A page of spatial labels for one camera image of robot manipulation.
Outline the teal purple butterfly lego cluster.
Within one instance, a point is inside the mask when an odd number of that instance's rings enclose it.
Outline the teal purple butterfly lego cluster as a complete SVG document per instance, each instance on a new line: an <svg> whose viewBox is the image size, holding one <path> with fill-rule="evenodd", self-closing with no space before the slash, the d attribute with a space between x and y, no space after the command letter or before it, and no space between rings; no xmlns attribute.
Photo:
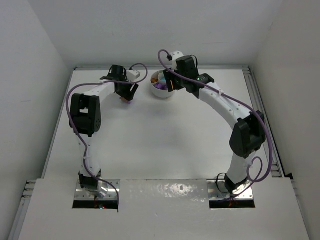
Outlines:
<svg viewBox="0 0 320 240"><path fill-rule="evenodd" d="M130 104L130 103L131 103L130 100L127 100L127 99L124 98L124 97L120 97L120 100L123 101L123 102L126 103L126 104Z"/></svg>

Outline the purple butterfly wing lego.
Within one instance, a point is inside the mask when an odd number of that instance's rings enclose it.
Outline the purple butterfly wing lego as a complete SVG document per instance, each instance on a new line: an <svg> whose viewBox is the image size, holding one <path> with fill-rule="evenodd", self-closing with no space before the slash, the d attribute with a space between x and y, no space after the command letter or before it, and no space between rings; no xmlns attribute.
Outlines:
<svg viewBox="0 0 320 240"><path fill-rule="evenodd" d="M165 90L165 91L168 89L168 87L167 87L166 84L161 84L161 83L159 83L159 82L157 82L157 83L154 85L154 87L157 88L157 89L159 89L159 90Z"/></svg>

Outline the white divided round container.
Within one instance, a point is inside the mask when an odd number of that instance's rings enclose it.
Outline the white divided round container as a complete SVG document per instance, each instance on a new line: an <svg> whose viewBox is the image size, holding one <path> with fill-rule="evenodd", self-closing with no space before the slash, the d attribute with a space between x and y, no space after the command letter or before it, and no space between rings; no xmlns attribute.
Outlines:
<svg viewBox="0 0 320 240"><path fill-rule="evenodd" d="M160 99L168 99L171 98L175 92L169 92L167 82L165 80L165 76L163 71L156 71L150 79L150 89L153 95Z"/></svg>

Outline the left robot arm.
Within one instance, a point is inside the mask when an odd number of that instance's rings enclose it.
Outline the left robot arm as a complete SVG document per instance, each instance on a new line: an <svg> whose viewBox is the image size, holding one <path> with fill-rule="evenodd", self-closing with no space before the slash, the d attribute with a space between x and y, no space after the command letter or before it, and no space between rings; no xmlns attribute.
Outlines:
<svg viewBox="0 0 320 240"><path fill-rule="evenodd" d="M112 94L131 102L139 87L137 81L140 76L141 73L132 68L112 65L99 82L79 84L67 94L69 125L78 137L81 149L81 169L78 173L81 188L89 191L98 191L100 188L101 168L92 157L91 141L102 125L102 102Z"/></svg>

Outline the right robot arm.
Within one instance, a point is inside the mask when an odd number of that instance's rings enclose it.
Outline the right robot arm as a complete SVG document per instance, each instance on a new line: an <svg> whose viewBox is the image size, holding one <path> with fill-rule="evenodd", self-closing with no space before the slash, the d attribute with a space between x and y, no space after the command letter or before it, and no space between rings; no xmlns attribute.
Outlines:
<svg viewBox="0 0 320 240"><path fill-rule="evenodd" d="M222 90L209 74L199 73L192 56L175 52L167 58L172 62L171 68L163 72L168 91L186 89L188 93L212 107L232 130L229 145L233 155L230 167L224 175L224 186L232 194L248 180L249 161L266 140L266 134L259 122L259 119L264 119L264 115L224 97Z"/></svg>

